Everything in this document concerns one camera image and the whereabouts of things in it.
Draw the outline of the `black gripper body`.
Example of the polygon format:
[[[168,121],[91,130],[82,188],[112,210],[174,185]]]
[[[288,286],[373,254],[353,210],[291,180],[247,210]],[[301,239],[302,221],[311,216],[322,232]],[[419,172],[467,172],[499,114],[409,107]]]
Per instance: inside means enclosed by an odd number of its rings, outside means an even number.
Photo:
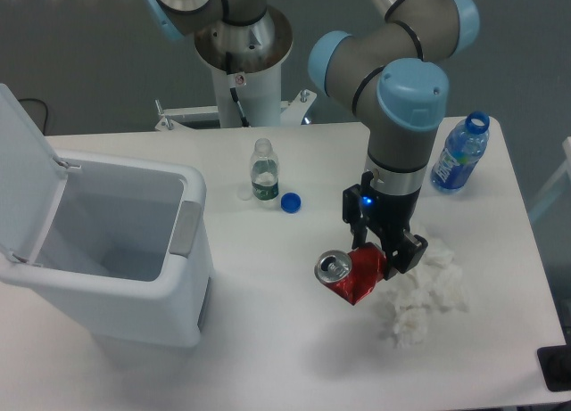
[[[382,245],[402,231],[410,231],[410,219],[419,197],[419,190],[405,195],[382,193],[373,187],[374,174],[366,171],[360,183],[343,191],[343,222],[350,226],[362,223],[375,234]]]

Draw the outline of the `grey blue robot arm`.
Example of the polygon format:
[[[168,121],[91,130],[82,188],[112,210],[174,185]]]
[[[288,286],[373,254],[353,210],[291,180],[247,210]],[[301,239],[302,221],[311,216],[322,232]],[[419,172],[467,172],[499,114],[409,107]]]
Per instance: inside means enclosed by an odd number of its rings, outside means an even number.
[[[280,122],[281,65],[293,31],[268,0],[145,0],[165,35],[192,36],[211,69],[222,127]],[[358,185],[343,194],[354,248],[375,234],[389,279],[417,265],[424,238],[410,219],[443,120],[449,81],[439,61],[471,45],[480,18],[472,0],[374,0],[384,18],[367,37],[332,31],[313,46],[314,85],[365,125],[369,140]]]

